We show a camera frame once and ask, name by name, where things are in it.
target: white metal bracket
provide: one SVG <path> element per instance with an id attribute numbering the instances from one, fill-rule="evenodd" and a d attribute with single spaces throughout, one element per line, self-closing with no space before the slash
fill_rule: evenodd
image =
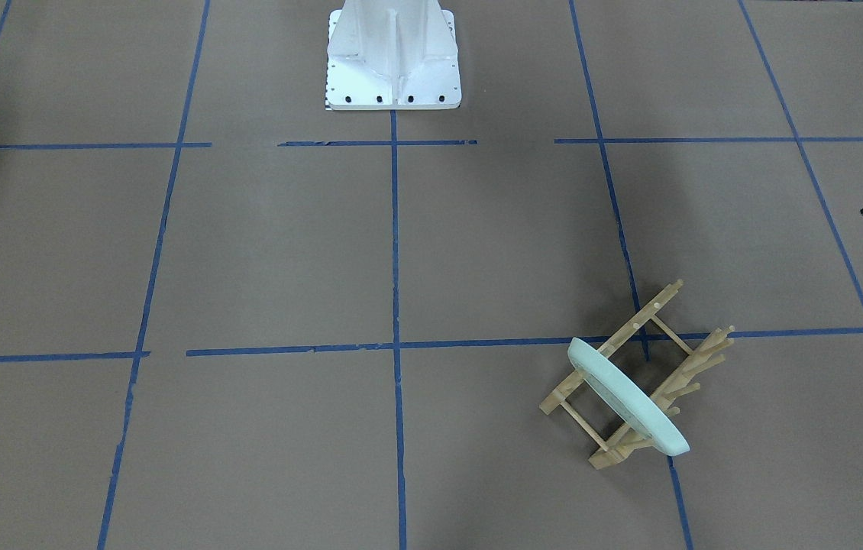
<path id="1" fill-rule="evenodd" d="M 456 108 L 455 15 L 438 0 L 345 0 L 330 14 L 326 105 Z"/>

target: wooden frame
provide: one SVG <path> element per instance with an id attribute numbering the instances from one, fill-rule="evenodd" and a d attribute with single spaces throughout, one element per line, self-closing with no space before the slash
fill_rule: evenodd
<path id="1" fill-rule="evenodd" d="M 694 383 L 693 377 L 724 362 L 726 359 L 724 355 L 714 354 L 727 348 L 729 345 L 734 344 L 734 338 L 728 338 L 729 334 L 734 331 L 734 327 L 731 326 L 727 328 L 727 330 L 718 328 L 713 331 L 710 335 L 707 335 L 702 344 L 698 345 L 698 347 L 694 349 L 683 341 L 683 339 L 680 338 L 672 328 L 669 328 L 668 325 L 659 319 L 659 310 L 661 310 L 662 306 L 665 306 L 666 303 L 669 303 L 669 300 L 673 299 L 673 296 L 676 296 L 676 293 L 679 292 L 679 289 L 682 288 L 682 286 L 682 279 L 673 284 L 666 285 L 666 288 L 662 289 L 660 293 L 655 295 L 654 299 L 649 300 L 647 306 L 642 307 L 642 309 L 632 316 L 631 319 L 623 325 L 623 327 L 618 328 L 618 331 L 614 333 L 612 337 L 605 342 L 605 344 L 600 345 L 598 348 L 598 352 L 601 355 L 605 355 L 605 358 L 611 358 L 618 348 L 621 348 L 625 342 L 629 341 L 630 338 L 635 335 L 639 328 L 645 326 L 648 322 L 654 323 L 655 326 L 659 327 L 663 331 L 663 333 L 668 335 L 669 338 L 672 338 L 672 341 L 675 341 L 676 345 L 679 345 L 679 347 L 686 352 L 687 357 L 686 359 L 683 359 L 683 362 L 680 363 L 679 366 L 676 366 L 673 373 L 669 375 L 663 383 L 659 384 L 659 386 L 649 394 L 649 398 L 651 398 L 652 402 L 658 405 L 659 409 L 670 417 L 679 414 L 679 407 L 673 406 L 673 402 L 678 397 L 686 396 L 687 393 L 693 393 L 700 389 L 700 383 Z M 563 407 L 564 410 L 567 411 L 567 414 L 571 415 L 571 418 L 574 418 L 574 421 L 577 422 L 577 424 L 580 425 L 588 435 L 591 435 L 591 438 L 595 443 L 598 443 L 598 446 L 600 447 L 599 450 L 596 451 L 595 454 L 591 455 L 590 459 L 588 459 L 592 466 L 600 470 L 625 460 L 629 455 L 631 455 L 632 451 L 636 449 L 652 446 L 651 439 L 646 439 L 642 434 L 639 434 L 637 431 L 632 429 L 627 422 L 624 422 L 624 424 L 617 428 L 614 434 L 608 438 L 602 438 L 602 436 L 600 436 L 598 432 L 591 427 L 588 421 L 584 420 L 582 415 L 567 402 L 567 398 L 574 393 L 578 387 L 581 387 L 583 383 L 584 375 L 580 371 L 575 370 L 570 373 L 563 382 L 559 383 L 557 387 L 550 392 L 549 396 L 544 398 L 542 403 L 540 403 L 540 410 L 544 411 L 544 414 L 549 415 L 556 408 Z"/>

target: light blue plate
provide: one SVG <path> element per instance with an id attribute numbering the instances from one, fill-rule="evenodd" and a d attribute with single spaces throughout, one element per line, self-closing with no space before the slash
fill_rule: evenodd
<path id="1" fill-rule="evenodd" d="M 690 450 L 690 443 L 679 428 L 639 390 L 612 361 L 607 360 L 586 342 L 574 338 L 567 348 L 567 358 L 575 369 L 584 373 L 585 382 L 612 407 L 618 416 L 635 431 L 651 438 L 652 446 L 661 452 L 676 456 Z"/>

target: gray floor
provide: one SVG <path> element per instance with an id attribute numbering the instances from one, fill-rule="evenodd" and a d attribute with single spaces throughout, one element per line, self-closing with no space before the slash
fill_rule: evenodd
<path id="1" fill-rule="evenodd" d="M 0 0 L 0 549 L 863 548 L 863 3 L 576 4 L 389 115 L 337 1 Z M 596 471 L 537 404 L 677 278 L 693 450 Z"/>

